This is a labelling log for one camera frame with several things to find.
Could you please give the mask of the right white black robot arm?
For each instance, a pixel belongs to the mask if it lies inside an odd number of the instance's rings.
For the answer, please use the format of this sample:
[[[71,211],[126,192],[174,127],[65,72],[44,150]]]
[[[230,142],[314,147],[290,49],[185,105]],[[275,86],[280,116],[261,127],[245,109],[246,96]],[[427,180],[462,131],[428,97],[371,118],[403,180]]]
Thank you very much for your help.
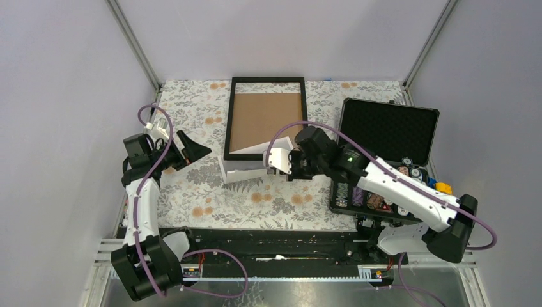
[[[429,252],[460,263],[474,227],[477,199],[457,198],[406,176],[354,142],[339,146],[321,128],[308,126],[295,136],[301,156],[292,164],[305,175],[326,175],[336,183],[356,185],[413,214],[420,222],[397,228],[380,227],[366,247],[377,264],[400,253]]]

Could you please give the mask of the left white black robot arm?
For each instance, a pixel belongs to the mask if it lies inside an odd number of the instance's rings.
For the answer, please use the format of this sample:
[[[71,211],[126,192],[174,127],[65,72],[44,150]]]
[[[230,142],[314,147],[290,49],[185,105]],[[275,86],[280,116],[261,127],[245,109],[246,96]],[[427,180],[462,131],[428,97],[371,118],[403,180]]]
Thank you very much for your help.
[[[121,183],[128,196],[128,223],[122,246],[111,254],[111,264],[133,301],[180,285],[180,261],[192,262],[198,246],[182,231],[181,239],[170,248],[159,233],[157,204],[162,172],[178,171],[211,154],[211,149],[177,131],[183,144],[179,149],[172,139],[153,141],[148,134],[124,139],[127,157],[123,161]]]

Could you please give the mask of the black picture frame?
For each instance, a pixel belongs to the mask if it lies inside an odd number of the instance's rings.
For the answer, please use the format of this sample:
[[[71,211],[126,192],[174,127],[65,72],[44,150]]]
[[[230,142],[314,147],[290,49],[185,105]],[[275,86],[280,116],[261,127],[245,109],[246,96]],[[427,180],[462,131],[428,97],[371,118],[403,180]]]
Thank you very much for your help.
[[[233,77],[231,80],[230,97],[228,105],[228,119],[224,140],[224,160],[241,161],[256,160],[263,157],[263,154],[233,155],[228,153],[230,126],[232,119],[233,97],[236,93],[300,93],[304,105],[304,119],[308,119],[306,102],[306,85],[303,77]]]

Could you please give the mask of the mountain landscape photo print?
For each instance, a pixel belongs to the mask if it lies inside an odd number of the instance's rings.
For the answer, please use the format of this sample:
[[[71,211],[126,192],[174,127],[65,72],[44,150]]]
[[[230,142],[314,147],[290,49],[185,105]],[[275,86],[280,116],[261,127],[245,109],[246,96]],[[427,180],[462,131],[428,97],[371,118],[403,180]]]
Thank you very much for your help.
[[[250,146],[243,148],[241,150],[236,150],[234,154],[265,154],[269,142],[261,143],[258,145]],[[291,139],[288,136],[279,138],[274,142],[274,148],[284,148],[292,150],[294,146],[292,145]],[[239,158],[234,158],[234,160],[224,160],[222,156],[217,158],[219,167],[221,170],[222,179],[225,184],[230,184],[234,182],[250,180],[255,178],[261,178],[268,174],[268,169],[264,166],[263,157],[256,158],[256,160],[241,161]]]

